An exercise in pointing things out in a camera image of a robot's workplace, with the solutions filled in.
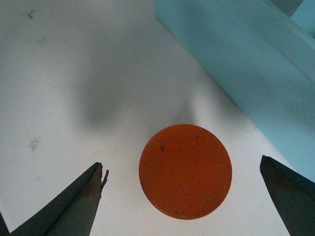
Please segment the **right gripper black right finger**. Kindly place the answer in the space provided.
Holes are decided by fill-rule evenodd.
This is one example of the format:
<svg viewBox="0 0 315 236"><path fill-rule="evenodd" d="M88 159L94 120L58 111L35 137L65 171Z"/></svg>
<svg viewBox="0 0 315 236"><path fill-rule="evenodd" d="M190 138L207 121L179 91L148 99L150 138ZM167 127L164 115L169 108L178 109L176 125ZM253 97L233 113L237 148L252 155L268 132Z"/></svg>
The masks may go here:
<svg viewBox="0 0 315 236"><path fill-rule="evenodd" d="M315 183L279 161L262 156L260 173L291 236L315 234Z"/></svg>

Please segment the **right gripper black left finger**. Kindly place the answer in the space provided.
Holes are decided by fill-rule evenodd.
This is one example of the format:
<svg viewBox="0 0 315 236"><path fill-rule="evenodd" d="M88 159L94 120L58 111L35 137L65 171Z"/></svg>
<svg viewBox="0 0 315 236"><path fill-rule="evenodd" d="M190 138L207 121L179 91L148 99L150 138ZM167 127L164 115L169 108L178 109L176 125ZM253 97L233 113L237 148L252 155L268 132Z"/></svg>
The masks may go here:
<svg viewBox="0 0 315 236"><path fill-rule="evenodd" d="M94 163L34 216L10 232L0 218L2 236L88 236L109 171Z"/></svg>

